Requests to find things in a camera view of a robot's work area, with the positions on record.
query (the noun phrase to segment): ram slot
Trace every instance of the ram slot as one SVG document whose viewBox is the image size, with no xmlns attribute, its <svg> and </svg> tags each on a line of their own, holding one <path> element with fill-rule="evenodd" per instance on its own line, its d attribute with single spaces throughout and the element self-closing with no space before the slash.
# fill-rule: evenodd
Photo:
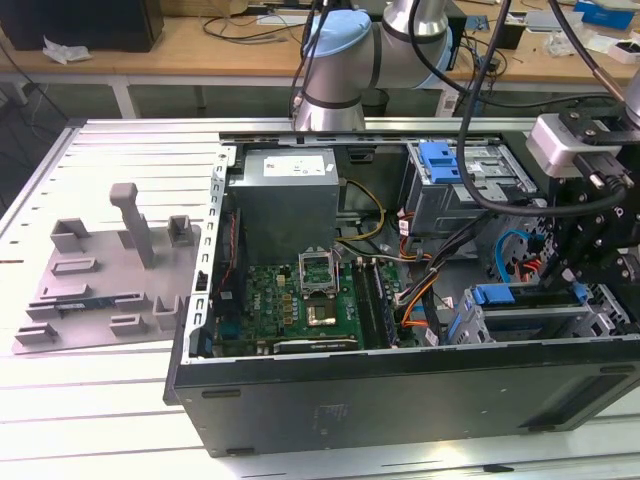
<svg viewBox="0 0 640 480">
<path fill-rule="evenodd" d="M 379 314 L 384 322 L 384 329 L 387 332 L 388 346 L 398 344 L 398 333 L 396 332 L 396 325 L 393 320 L 393 314 L 387 301 L 387 295 L 384 291 L 384 280 L 382 279 L 382 273 L 380 273 L 380 267 L 378 264 L 370 264 L 371 275 L 375 280 L 375 297 L 377 299 L 376 305 L 379 310 Z"/>
<path fill-rule="evenodd" d="M 367 277 L 364 267 L 352 261 L 351 276 L 355 287 L 356 307 L 358 308 L 358 318 L 360 319 L 364 348 L 369 350 L 384 347 L 379 340 L 380 335 L 374 318 L 373 304 L 369 299 Z"/>
</svg>

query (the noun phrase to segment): blue cable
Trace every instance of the blue cable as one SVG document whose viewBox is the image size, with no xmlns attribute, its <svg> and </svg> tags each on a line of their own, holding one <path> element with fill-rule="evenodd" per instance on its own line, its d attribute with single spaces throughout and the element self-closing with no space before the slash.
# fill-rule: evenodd
<svg viewBox="0 0 640 480">
<path fill-rule="evenodd" d="M 529 240 L 531 238 L 530 233 L 524 232 L 522 230 L 507 230 L 502 234 L 502 236 L 496 242 L 496 251 L 495 251 L 496 267 L 498 268 L 498 273 L 500 274 L 500 278 L 502 278 L 502 281 L 504 283 L 511 282 L 511 278 L 507 273 L 507 267 L 504 265 L 504 260 L 502 259 L 502 245 L 504 244 L 504 241 L 507 239 L 507 237 L 509 237 L 510 235 L 519 235 L 525 240 Z"/>
</svg>

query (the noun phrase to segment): green circuit board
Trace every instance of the green circuit board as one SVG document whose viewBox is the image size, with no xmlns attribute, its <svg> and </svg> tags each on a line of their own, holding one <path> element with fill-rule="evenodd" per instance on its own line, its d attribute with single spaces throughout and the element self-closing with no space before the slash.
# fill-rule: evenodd
<svg viewBox="0 0 640 480">
<path fill-rule="evenodd" d="M 298 264 L 250 267 L 247 278 L 246 306 L 242 318 L 242 340 L 292 340 L 350 338 L 364 348 L 358 318 L 351 264 L 337 268 L 338 293 L 335 295 L 335 322 L 330 325 L 310 325 L 308 300 L 300 287 Z M 395 265 L 380 268 L 388 301 L 399 291 Z M 309 265 L 305 280 L 324 282 L 330 279 L 326 265 Z"/>
</svg>

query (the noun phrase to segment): gray plastic peg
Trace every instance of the gray plastic peg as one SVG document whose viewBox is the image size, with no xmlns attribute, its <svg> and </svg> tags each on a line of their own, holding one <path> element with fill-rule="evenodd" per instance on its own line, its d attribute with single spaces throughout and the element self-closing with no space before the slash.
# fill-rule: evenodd
<svg viewBox="0 0 640 480">
<path fill-rule="evenodd" d="M 131 235 L 142 265 L 144 268 L 152 268 L 154 253 L 151 236 L 147 221 L 138 211 L 137 196 L 138 187 L 135 183 L 114 183 L 109 192 L 111 204 L 122 212 L 122 221 Z"/>
</svg>

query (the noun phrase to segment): floor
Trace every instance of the floor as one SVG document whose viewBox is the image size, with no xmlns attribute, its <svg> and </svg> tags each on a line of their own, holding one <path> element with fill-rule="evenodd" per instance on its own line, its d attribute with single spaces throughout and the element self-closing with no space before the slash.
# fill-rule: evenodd
<svg viewBox="0 0 640 480">
<path fill-rule="evenodd" d="M 288 88 L 206 87 L 206 110 L 196 108 L 190 87 L 136 86 L 132 95 L 143 117 L 285 117 Z M 119 118 L 112 91 L 106 86 L 51 85 L 47 94 L 70 118 Z M 390 90 L 386 115 L 392 117 L 425 117 L 435 113 L 439 91 Z M 549 98 L 550 94 L 498 92 L 495 99 L 503 102 L 530 102 Z M 40 93 L 33 90 L 29 104 L 17 109 L 12 105 L 0 108 L 0 216 L 6 211 L 33 169 L 46 154 L 65 121 Z M 593 105 L 602 105 L 593 100 Z M 509 110 L 488 107 L 479 112 L 485 116 L 536 116 L 540 109 Z"/>
</svg>

